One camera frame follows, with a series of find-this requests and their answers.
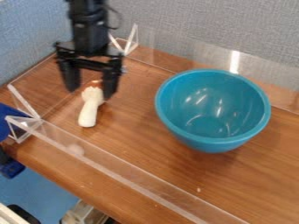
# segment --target plastic bowl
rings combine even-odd
[[[156,113],[178,139],[208,153],[236,149],[267,126],[271,105],[263,90],[227,71],[176,74],[155,96]]]

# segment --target wooden surface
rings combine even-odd
[[[172,60],[178,66],[179,59]],[[56,103],[44,119],[244,221],[297,223],[299,116],[272,108],[270,124],[247,144],[228,153],[200,153],[178,142],[155,114],[156,89],[174,74],[131,59],[126,64],[128,74],[122,78],[118,94],[100,108],[95,128],[84,129],[76,124],[83,105],[79,92]],[[24,93],[47,94],[31,102],[42,112],[66,94],[59,78],[50,59],[16,84]],[[14,105],[6,89],[0,95],[2,102]],[[8,151],[123,224],[191,223],[35,137],[10,146]]]

